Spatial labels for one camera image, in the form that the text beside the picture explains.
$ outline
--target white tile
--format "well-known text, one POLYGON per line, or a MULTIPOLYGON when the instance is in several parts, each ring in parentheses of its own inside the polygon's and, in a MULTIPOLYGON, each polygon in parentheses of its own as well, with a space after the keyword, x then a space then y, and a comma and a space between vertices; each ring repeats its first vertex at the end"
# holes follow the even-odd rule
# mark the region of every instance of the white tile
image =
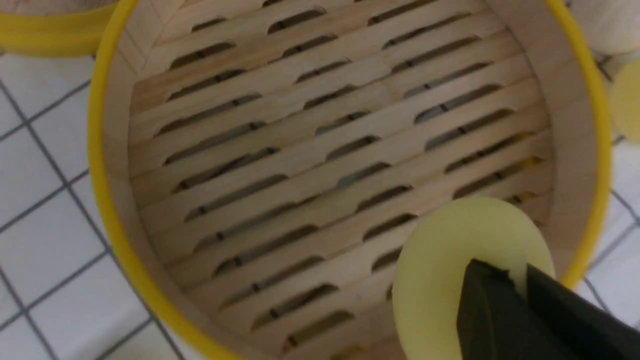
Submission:
POLYGON ((5 283, 0 279, 0 324, 18 313, 13 296, 6 289, 5 283))
POLYGON ((50 360, 44 346, 24 318, 0 332, 0 358, 11 360, 50 360))
POLYGON ((89 88, 73 95, 33 123, 33 128, 67 179, 89 167, 86 113, 89 88))
POLYGON ((592 259, 598 256, 618 239, 634 223, 631 212, 613 195, 609 195, 607 217, 602 226, 602 233, 592 259))
POLYGON ((612 187, 640 214, 640 145, 621 142, 613 151, 612 187))
POLYGON ((611 313, 635 326, 640 321, 640 228, 615 248, 588 279, 611 313))
POLYGON ((15 112, 9 100, 0 93, 0 135, 20 125, 20 117, 15 112))
POLYGON ((178 334, 165 325, 164 328, 169 332, 169 336, 180 349, 180 353, 184 356, 185 360, 206 360, 206 358, 195 350, 191 345, 187 344, 178 334))
POLYGON ((34 307, 31 316, 60 360, 103 353, 148 313, 109 257, 34 307))
POLYGON ((155 324, 150 324, 105 360, 176 360, 178 357, 155 324))
POLYGON ((104 250, 68 192, 0 234, 0 264, 30 304, 104 250))
POLYGON ((26 129, 0 142, 0 184, 0 225, 62 186, 26 129))
POLYGON ((41 59, 16 55, 0 58, 0 79, 27 118, 32 117, 91 78, 90 57, 41 59))
POLYGON ((100 217, 100 212, 98 211, 98 207, 95 203, 95 197, 93 196, 91 177, 85 176, 82 180, 73 185, 73 189, 76 192, 76 195, 80 198, 80 201, 83 203, 84 208, 89 212, 89 215, 95 225, 100 229, 102 235, 105 235, 104 224, 102 223, 102 218, 100 217))
POLYGON ((591 291, 591 289, 589 289, 589 286, 587 286, 587 284, 584 283, 584 281, 581 281, 578 286, 575 289, 575 293, 580 295, 581 298, 583 298, 584 300, 587 300, 588 302, 590 302, 592 305, 596 306, 597 308, 601 309, 602 306, 600 306, 600 303, 598 303, 598 300, 596 299, 596 296, 593 294, 593 291, 591 291))

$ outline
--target wooden steamer base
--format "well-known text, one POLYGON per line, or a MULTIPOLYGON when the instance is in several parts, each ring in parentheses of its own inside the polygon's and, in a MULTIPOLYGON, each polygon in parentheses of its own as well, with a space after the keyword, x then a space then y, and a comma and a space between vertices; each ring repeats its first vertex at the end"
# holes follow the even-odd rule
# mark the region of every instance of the wooden steamer base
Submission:
POLYGON ((131 246, 242 358, 401 359, 417 218, 512 202, 562 276, 596 191, 587 86, 541 1, 140 0, 101 115, 131 246))

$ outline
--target bamboo steamer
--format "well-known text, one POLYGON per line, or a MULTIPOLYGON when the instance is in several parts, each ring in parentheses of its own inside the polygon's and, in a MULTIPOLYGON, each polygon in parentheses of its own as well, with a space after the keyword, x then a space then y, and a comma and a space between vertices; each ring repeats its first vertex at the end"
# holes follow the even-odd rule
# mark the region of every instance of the bamboo steamer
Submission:
POLYGON ((0 51, 95 54, 116 0, 0 0, 0 51))
POLYGON ((123 0, 90 168, 133 285, 207 357, 402 359, 396 259, 453 199, 516 204, 580 279, 607 114, 556 0, 123 0))

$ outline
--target white tiled surface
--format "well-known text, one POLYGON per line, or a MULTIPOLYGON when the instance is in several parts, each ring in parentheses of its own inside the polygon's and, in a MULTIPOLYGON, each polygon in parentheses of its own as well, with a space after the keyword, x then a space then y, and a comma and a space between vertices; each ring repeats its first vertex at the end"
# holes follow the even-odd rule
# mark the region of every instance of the white tiled surface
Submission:
POLYGON ((78 176, 88 166, 86 154, 88 101, 89 88, 86 87, 33 122, 33 128, 51 156, 58 162, 60 170, 67 179, 78 176))
POLYGON ((0 234, 0 264, 25 304, 104 252, 67 192, 0 234))
POLYGON ((31 310, 60 359, 95 359, 148 318, 106 256, 31 310))
POLYGON ((0 332, 0 355, 11 360, 50 360, 42 342, 24 318, 0 332))
MULTIPOLYGON (((0 359, 200 360, 141 304, 104 239, 85 150, 92 67, 0 55, 0 359)), ((605 230, 577 292, 638 327, 640 147, 614 143, 605 230)))

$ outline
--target yellow round pad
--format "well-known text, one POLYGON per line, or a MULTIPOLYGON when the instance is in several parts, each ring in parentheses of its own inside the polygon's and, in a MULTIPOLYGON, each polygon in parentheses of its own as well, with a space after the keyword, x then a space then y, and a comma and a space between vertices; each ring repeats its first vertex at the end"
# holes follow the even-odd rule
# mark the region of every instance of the yellow round pad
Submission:
POLYGON ((461 199, 433 212, 405 243, 394 282, 394 317, 409 360, 461 359, 456 319, 472 259, 509 270, 522 295, 527 263, 554 276, 542 234, 507 202, 461 199))

